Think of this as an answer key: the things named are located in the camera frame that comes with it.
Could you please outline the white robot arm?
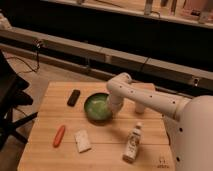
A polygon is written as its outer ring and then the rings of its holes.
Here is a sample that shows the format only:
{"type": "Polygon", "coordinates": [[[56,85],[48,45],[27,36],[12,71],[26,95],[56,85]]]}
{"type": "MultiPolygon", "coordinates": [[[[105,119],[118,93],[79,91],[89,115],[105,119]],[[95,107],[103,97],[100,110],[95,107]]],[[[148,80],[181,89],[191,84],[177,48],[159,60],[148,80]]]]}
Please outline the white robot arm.
{"type": "Polygon", "coordinates": [[[107,105],[113,114],[123,107],[124,99],[151,108],[179,122],[177,133],[177,171],[213,171],[213,96],[192,99],[131,85],[128,73],[106,83],[107,105]]]}

